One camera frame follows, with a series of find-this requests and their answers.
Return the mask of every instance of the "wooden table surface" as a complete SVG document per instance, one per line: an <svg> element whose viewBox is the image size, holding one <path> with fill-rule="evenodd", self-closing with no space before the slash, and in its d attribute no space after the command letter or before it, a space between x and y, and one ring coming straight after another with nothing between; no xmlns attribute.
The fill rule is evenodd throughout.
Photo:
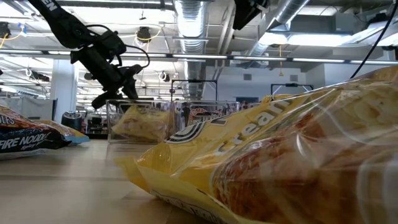
<svg viewBox="0 0 398 224"><path fill-rule="evenodd" d="M113 162L149 147L94 140L0 161L0 223L208 223L139 189Z"/></svg>

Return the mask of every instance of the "silver air duct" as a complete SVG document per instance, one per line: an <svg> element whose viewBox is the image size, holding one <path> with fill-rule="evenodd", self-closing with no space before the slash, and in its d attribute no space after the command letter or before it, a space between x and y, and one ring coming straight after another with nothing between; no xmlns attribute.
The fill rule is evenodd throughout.
<svg viewBox="0 0 398 224"><path fill-rule="evenodd" d="M294 17L301 11L301 9L310 0L280 0L277 9L271 12L274 17L267 19L266 31L269 31L277 26L291 22ZM261 56L267 50L268 45L262 44L261 40L267 40L269 33L264 33L260 40L247 53L247 56Z"/></svg>
<svg viewBox="0 0 398 224"><path fill-rule="evenodd" d="M194 0L176 0L174 1L175 11L177 13L178 31L181 37L204 38L207 2ZM181 50L185 54L203 54L205 43L201 40L181 40ZM206 78L203 62L185 61L184 62L185 79L204 80ZM190 98L199 98L203 84L188 85L188 94Z"/></svg>

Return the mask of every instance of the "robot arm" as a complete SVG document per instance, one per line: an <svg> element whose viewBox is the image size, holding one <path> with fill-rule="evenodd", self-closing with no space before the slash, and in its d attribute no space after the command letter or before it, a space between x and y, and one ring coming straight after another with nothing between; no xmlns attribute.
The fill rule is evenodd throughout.
<svg viewBox="0 0 398 224"><path fill-rule="evenodd" d="M102 107L108 99L122 98L118 90L130 99L138 99L133 75L142 70L140 65L121 66L120 55L126 52L126 45L117 32L107 30L99 35L87 28L75 16L65 11L54 0L28 0L50 25L51 31L66 48L72 51L71 63L80 61L103 86L104 93L92 102L95 109ZM119 65L109 62L117 57Z"/></svg>

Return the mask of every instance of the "pillar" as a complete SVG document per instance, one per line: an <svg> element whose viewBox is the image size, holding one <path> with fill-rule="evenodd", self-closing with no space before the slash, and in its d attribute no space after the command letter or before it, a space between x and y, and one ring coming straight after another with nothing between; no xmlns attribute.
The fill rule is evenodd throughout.
<svg viewBox="0 0 398 224"><path fill-rule="evenodd" d="M79 69L69 60L54 60L51 79L51 99L57 100L55 121L61 123L62 114L76 110Z"/></svg>

